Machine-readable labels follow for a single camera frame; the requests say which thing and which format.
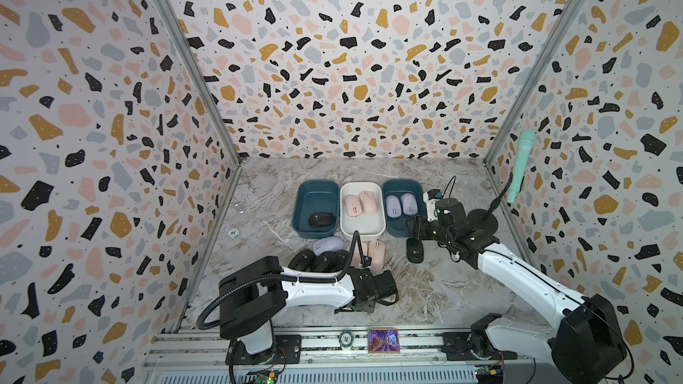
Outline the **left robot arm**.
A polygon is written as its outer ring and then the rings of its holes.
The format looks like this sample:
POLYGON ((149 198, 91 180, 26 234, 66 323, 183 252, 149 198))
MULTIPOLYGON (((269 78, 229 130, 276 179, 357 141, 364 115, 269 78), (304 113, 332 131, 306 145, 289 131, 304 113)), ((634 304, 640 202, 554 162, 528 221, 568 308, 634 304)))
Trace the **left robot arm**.
POLYGON ((327 306, 334 313, 372 313, 378 305, 399 300, 389 270, 375 275, 348 267, 336 273, 313 273, 282 267, 268 256, 225 277, 219 284, 219 334, 247 343, 248 352, 269 350, 272 319, 292 307, 327 306))

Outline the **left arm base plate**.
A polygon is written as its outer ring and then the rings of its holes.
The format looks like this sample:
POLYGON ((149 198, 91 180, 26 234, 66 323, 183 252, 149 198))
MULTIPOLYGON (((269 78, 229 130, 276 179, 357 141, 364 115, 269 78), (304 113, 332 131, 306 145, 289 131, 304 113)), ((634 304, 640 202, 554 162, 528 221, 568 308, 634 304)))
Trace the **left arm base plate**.
POLYGON ((275 335, 273 344, 263 352, 250 354, 243 341, 231 341, 226 366, 266 366, 267 364, 298 364, 301 358, 302 336, 275 335))

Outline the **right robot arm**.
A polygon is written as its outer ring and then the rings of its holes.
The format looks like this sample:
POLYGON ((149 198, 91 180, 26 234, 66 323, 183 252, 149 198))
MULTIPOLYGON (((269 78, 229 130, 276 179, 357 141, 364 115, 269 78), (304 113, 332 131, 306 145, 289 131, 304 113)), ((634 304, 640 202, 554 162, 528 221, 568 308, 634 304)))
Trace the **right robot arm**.
POLYGON ((545 320, 534 325, 491 313, 471 326, 464 350, 489 359, 514 352, 553 364, 572 383, 599 383, 633 355, 622 336, 615 308, 596 294, 587 297, 560 284, 512 252, 496 237, 495 200, 467 213, 454 198, 427 200, 424 216, 405 221, 409 236, 432 240, 452 261, 489 275, 527 302, 545 320))

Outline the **pink mouse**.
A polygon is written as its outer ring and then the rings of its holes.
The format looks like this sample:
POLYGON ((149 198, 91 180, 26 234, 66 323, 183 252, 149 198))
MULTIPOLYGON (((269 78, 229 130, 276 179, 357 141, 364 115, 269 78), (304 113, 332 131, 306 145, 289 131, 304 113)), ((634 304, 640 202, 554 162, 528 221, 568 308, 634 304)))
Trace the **pink mouse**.
POLYGON ((377 214, 377 202, 375 194, 372 191, 364 190, 358 194, 363 213, 367 215, 377 214))
POLYGON ((348 195, 344 198, 344 205, 348 216, 359 217, 363 212, 362 203, 357 195, 348 195))
POLYGON ((350 266, 352 266, 352 268, 364 268, 364 266, 361 264, 361 255, 368 256, 368 243, 361 242, 360 247, 354 245, 354 248, 355 251, 352 255, 350 266))
POLYGON ((371 258, 370 268, 374 274, 383 271, 385 265, 386 245, 384 242, 376 240, 368 243, 367 255, 371 258))

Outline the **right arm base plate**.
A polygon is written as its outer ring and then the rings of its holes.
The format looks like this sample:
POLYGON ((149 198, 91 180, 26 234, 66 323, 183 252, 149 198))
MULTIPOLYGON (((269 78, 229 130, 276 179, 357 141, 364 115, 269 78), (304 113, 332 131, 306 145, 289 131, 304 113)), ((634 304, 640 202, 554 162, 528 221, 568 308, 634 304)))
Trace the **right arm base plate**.
POLYGON ((518 354, 500 351, 483 332, 444 332, 441 351, 448 361, 499 361, 516 360, 518 354))

